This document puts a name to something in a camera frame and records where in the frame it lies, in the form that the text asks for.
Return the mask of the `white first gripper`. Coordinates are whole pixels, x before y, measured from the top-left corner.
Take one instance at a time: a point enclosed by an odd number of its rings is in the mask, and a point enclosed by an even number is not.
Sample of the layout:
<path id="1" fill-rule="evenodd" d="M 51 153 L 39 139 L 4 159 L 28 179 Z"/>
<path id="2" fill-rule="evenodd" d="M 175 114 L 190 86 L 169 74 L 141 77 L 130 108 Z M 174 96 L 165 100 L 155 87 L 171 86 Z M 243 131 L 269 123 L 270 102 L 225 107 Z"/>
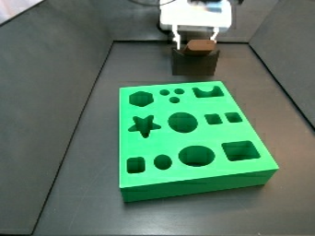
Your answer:
<path id="1" fill-rule="evenodd" d="M 217 41 L 221 32 L 229 30 L 233 21 L 231 3 L 229 0 L 159 0 L 161 27 L 171 30 L 177 49 L 182 48 L 179 30 L 213 30 L 211 41 Z"/>

